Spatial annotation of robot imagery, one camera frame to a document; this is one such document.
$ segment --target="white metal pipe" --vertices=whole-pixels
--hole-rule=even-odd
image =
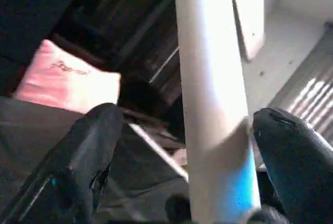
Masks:
[[[176,0],[193,220],[260,207],[232,0]]]

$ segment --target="dark fabric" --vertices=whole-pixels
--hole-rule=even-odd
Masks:
[[[250,217],[247,224],[290,224],[290,222],[274,208],[263,206]]]
[[[173,194],[188,196],[187,182],[124,126],[100,212],[108,212],[112,219],[167,221],[164,206]]]
[[[0,0],[0,53],[29,64],[72,0]]]
[[[24,66],[7,59],[0,54],[0,96],[6,95],[16,86],[17,78]]]
[[[82,115],[0,97],[0,213],[31,171]],[[188,185],[127,125],[114,150],[96,223],[110,219],[167,221],[164,205]]]
[[[293,224],[332,223],[333,151],[302,120],[265,108],[254,114],[254,137]]]

